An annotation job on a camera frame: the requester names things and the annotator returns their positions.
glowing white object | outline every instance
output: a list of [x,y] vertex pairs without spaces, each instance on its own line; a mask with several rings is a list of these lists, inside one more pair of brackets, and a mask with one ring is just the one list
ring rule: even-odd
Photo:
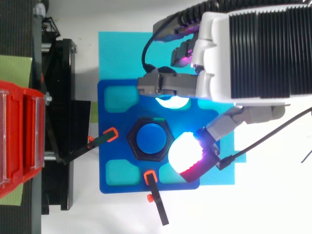
[[173,96],[169,100],[162,100],[157,97],[155,99],[156,101],[159,102],[161,106],[168,109],[180,109],[183,106],[185,106],[190,100],[187,97],[178,97],[178,96]]
[[202,159],[203,149],[193,133],[187,132],[180,135],[171,145],[168,159],[173,169],[184,172]]

black cable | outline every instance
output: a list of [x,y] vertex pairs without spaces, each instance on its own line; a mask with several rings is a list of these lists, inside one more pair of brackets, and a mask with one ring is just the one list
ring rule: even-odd
[[310,154],[312,154],[312,150],[311,150],[310,153],[308,153],[308,155],[301,161],[301,163],[304,163],[304,161],[307,160],[307,158],[310,156]]
[[171,17],[169,17],[159,28],[158,30],[152,35],[152,37],[149,39],[149,41],[146,43],[143,52],[142,52],[142,66],[144,68],[144,70],[149,73],[152,70],[155,69],[155,67],[151,64],[146,64],[145,62],[145,56],[146,56],[146,52],[148,50],[148,48],[150,47],[150,45],[152,44],[153,40],[162,32],[162,30],[164,30],[175,18],[177,17],[177,13],[172,15]]
[[279,131],[281,131],[282,129],[284,129],[285,127],[287,127],[288,125],[290,125],[291,123],[295,122],[297,119],[303,117],[304,115],[306,115],[307,113],[312,112],[312,107],[297,114],[295,117],[291,118],[290,120],[288,120],[287,122],[285,122],[284,124],[282,124],[281,126],[279,126],[278,128],[276,128],[275,130],[273,130],[272,132],[270,132],[269,134],[267,134],[266,136],[264,136],[263,138],[261,138],[260,140],[258,140],[257,142],[255,142],[254,144],[252,144],[251,146],[247,147],[246,149],[238,152],[237,154],[233,155],[233,159],[238,158],[239,156],[247,153],[249,150],[252,150],[253,148],[255,148],[256,146],[260,145],[262,142],[266,141],[267,139],[269,139],[270,137],[274,136],[276,133],[278,133]]

red storage bin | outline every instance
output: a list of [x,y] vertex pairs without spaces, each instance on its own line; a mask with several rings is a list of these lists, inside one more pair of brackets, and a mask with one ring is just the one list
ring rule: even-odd
[[42,169],[44,121],[42,93],[0,81],[0,198]]

metal rod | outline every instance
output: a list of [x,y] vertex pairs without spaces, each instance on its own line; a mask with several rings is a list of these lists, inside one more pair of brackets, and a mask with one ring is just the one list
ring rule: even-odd
[[44,152],[44,161],[56,161],[57,158],[53,151],[46,151]]
[[42,43],[41,44],[41,52],[42,53],[48,53],[51,48],[51,43]]

black clamp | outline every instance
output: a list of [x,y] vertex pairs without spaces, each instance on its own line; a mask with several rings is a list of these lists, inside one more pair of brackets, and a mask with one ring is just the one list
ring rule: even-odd
[[164,204],[162,203],[160,193],[157,187],[157,177],[154,171],[147,171],[144,173],[144,179],[147,185],[150,186],[152,194],[147,195],[149,202],[155,202],[161,223],[163,226],[169,224]]

